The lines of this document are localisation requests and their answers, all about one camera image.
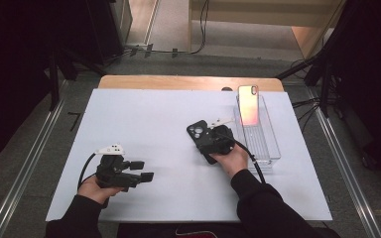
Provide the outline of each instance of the phone screen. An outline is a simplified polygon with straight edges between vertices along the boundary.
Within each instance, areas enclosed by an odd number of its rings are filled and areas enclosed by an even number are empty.
[[[243,126],[254,126],[258,119],[258,86],[239,86],[238,104]]]

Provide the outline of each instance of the hand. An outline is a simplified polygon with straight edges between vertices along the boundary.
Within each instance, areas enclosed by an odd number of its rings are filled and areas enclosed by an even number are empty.
[[[93,176],[82,183],[77,194],[103,204],[107,198],[116,195],[121,190],[123,190],[123,187],[101,188],[97,184],[97,177]]]
[[[238,145],[235,145],[233,150],[227,155],[210,154],[218,161],[224,171],[233,178],[239,171],[247,169],[248,155]]]

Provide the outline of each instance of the cable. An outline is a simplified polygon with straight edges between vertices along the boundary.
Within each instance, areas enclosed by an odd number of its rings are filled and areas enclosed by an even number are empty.
[[[82,168],[81,175],[79,176],[78,187],[77,187],[77,189],[79,189],[79,187],[82,185],[82,177],[84,176],[85,170],[86,170],[86,168],[88,167],[89,162],[92,160],[92,158],[94,158],[94,156],[95,156],[95,154],[93,153],[93,154],[88,158],[88,160],[86,160],[85,165],[84,165],[84,167]]]
[[[302,128],[302,134],[303,134],[303,132],[305,131],[306,125],[308,124],[308,122],[309,122],[309,120],[311,119],[312,115],[314,115],[315,111],[316,111],[318,108],[319,108],[319,105],[318,105],[318,104],[315,105],[315,106],[313,106],[313,107],[311,108],[310,111],[312,111],[312,112],[311,112],[311,114],[309,115],[308,119],[306,119],[305,125],[303,125],[303,128]]]
[[[205,47],[205,40],[206,40],[206,20],[208,18],[208,10],[209,10],[209,0],[205,0],[203,6],[202,6],[202,10],[200,11],[200,17],[199,17],[199,25],[200,25],[200,30],[202,32],[202,42],[199,46],[199,49],[196,50],[195,52],[167,52],[167,51],[153,51],[153,50],[150,50],[150,51],[147,51],[147,50],[141,50],[141,49],[138,49],[138,48],[129,48],[129,50],[132,50],[132,51],[138,51],[138,52],[144,52],[144,53],[164,53],[164,54],[185,54],[185,55],[194,55],[194,54],[197,54],[199,53],[200,51],[202,51],[202,49]]]
[[[326,223],[322,222],[322,224],[323,224],[327,229],[330,229],[329,226],[326,225]]]
[[[306,66],[310,66],[310,64],[307,64],[307,63],[305,62],[304,59],[297,59],[297,60],[295,60],[295,61],[292,62],[292,64],[290,65],[290,68],[292,68],[293,65],[294,65],[296,62],[298,62],[298,61],[302,61],[302,62],[305,63]],[[293,75],[296,76],[296,77],[299,78],[299,79],[305,79],[305,78],[302,77],[302,76],[298,76],[296,73],[293,73]]]
[[[124,52],[122,55],[120,56],[117,56],[117,57],[114,57],[112,59],[110,59],[110,63],[108,63],[107,65],[105,65],[102,69],[107,69],[108,67],[110,67],[114,62],[116,62],[117,60],[119,60],[120,58],[126,56],[126,55],[129,55],[131,54],[132,51],[127,51],[127,52]],[[91,71],[91,69],[89,68],[79,68],[77,69],[78,72],[84,72],[84,71]]]
[[[312,112],[312,110],[314,110],[314,108],[317,106],[318,104],[316,103],[311,109],[309,109],[309,111],[307,111],[306,113],[304,113],[301,117],[299,117],[297,119],[298,122],[300,122],[306,115],[308,115],[310,112]]]
[[[175,235],[177,237],[181,237],[181,236],[186,236],[186,237],[202,237],[204,235],[209,235],[211,237],[214,237],[214,238],[218,238],[214,233],[212,233],[211,231],[195,231],[195,232],[189,232],[189,233],[179,233],[178,230],[179,230],[180,227],[178,227],[175,231]]]
[[[256,172],[258,173],[258,176],[259,176],[259,179],[261,179],[261,182],[262,183],[266,183],[264,175],[262,174],[261,168],[259,168],[259,165],[258,165],[258,162],[256,161],[255,156],[252,155],[252,153],[250,153],[250,151],[249,151],[249,149],[247,149],[247,147],[245,147],[243,144],[241,144],[239,141],[237,141],[234,138],[231,138],[231,137],[228,137],[226,135],[219,134],[219,133],[216,133],[215,135],[218,135],[220,137],[223,137],[223,138],[226,138],[228,140],[231,140],[234,143],[236,143],[239,147],[241,147],[249,155],[250,159],[252,160],[252,163],[255,166]]]
[[[320,100],[319,100],[318,97],[314,97],[314,98],[311,98],[311,99],[308,99],[308,100],[305,100],[305,101],[293,102],[292,106],[293,106],[293,108],[298,108],[298,107],[301,107],[301,106],[304,106],[304,105],[311,104],[313,102],[320,102]]]
[[[205,6],[206,6],[205,22],[204,22],[203,27],[202,27],[202,15],[203,15],[203,10],[205,9]],[[199,17],[200,31],[202,32],[202,43],[200,44],[200,47],[196,52],[191,53],[192,55],[199,53],[205,47],[206,19],[208,19],[208,10],[209,10],[209,0],[205,0],[205,3],[203,4],[202,10],[200,12],[200,17]]]
[[[89,179],[89,178],[91,178],[91,177],[93,177],[93,176],[95,176],[95,173],[92,174],[92,175],[89,175],[87,178],[84,178],[84,179],[82,180],[81,184],[83,184],[85,180],[87,180],[87,179]]]

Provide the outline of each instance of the metal frame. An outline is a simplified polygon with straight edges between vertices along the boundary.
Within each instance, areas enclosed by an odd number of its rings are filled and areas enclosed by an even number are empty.
[[[62,108],[64,107],[64,95],[67,92],[68,87],[69,84],[67,80],[64,80],[61,88],[61,100],[56,105],[55,110],[49,112],[49,115],[46,118],[45,123],[40,130],[39,135],[37,136],[36,141],[34,142],[24,165],[21,167],[17,178],[15,179],[10,191],[8,192],[0,207],[0,237],[3,237],[8,223],[15,212],[18,202],[20,201],[21,196],[27,187],[34,168],[39,161],[43,148],[48,142],[49,136],[51,135],[52,130],[58,121]]]
[[[308,87],[308,92],[311,98],[318,97],[314,87]],[[320,110],[317,110],[316,114],[368,237],[381,237],[381,230],[374,213],[333,131],[330,119]]]

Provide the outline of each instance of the black jacket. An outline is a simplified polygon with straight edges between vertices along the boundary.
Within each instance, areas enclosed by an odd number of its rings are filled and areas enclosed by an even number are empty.
[[[181,233],[209,230],[216,237],[338,237],[332,230],[311,227],[271,185],[261,183],[248,170],[237,173],[231,186],[239,196],[237,215],[241,224],[189,224],[180,227]],[[76,195],[63,218],[48,223],[46,235],[48,238],[101,237],[97,227],[100,211],[100,204]],[[157,234],[171,230],[171,237],[176,237],[178,227],[178,224],[122,224],[118,236],[161,237]]]

